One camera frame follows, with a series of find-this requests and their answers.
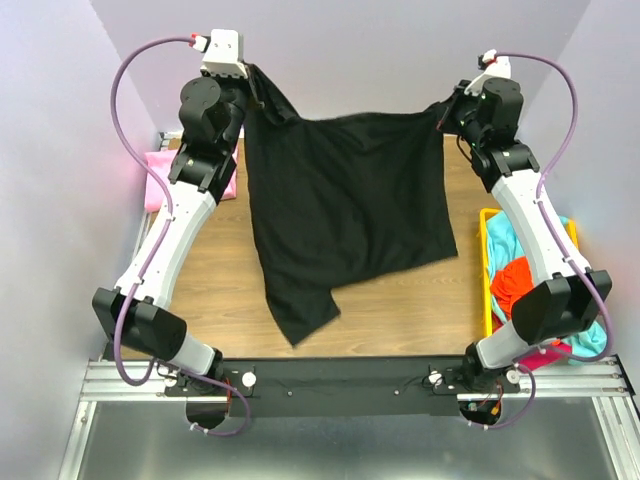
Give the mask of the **black t-shirt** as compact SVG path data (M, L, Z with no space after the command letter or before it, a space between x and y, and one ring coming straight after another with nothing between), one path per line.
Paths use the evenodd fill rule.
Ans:
M297 345L340 313L333 291L457 254L449 217L445 107L302 117L257 66L244 151L268 308Z

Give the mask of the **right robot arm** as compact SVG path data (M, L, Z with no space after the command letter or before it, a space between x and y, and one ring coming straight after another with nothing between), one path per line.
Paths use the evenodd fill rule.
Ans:
M609 274L594 270L576 248L538 185L538 162L516 138L523 102L511 79L463 80L446 100L440 124L469 145L473 171L514 228L533 282L510 322L467 347L460 379L474 392L533 348L589 329L612 288Z

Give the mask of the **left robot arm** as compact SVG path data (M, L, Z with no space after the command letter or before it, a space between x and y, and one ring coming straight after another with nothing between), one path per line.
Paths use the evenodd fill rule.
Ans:
M236 170L234 153L249 97L249 83L240 78L202 76L183 87L183 135L166 197L125 273L113 288L97 289L92 299L115 348L188 371L188 384L201 395L220 387L222 354L195 339L169 305L186 256Z

